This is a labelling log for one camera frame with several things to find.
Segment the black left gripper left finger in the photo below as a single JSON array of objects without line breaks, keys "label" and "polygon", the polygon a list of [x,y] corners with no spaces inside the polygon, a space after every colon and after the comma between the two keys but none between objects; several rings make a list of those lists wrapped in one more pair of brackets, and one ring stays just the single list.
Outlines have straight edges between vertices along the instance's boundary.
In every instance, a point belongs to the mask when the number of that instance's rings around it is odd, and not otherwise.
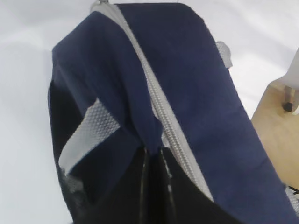
[{"label": "black left gripper left finger", "polygon": [[125,194],[129,204],[139,198],[150,95],[145,86],[123,95],[109,112],[98,99],[77,104],[66,85],[50,83],[54,160],[75,223],[116,193]]}]

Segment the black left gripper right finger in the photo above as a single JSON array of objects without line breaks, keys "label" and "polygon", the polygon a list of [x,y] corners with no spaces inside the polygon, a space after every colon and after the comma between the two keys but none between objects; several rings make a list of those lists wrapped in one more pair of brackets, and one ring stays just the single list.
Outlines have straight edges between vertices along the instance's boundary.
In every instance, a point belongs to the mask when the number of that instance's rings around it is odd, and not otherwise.
[{"label": "black left gripper right finger", "polygon": [[149,223],[234,224],[185,174],[168,148],[149,161]]}]

